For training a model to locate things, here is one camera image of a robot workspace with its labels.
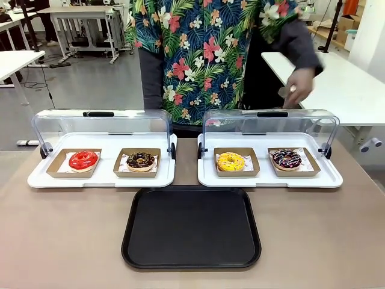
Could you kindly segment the person left hand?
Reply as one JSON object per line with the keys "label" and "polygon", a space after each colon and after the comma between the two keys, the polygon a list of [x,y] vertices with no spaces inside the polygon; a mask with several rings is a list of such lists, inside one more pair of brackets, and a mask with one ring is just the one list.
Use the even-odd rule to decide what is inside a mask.
{"label": "person left hand", "polygon": [[310,95],[313,90],[315,70],[297,69],[292,72],[284,87],[279,89],[279,96],[284,99],[283,109],[295,108]]}

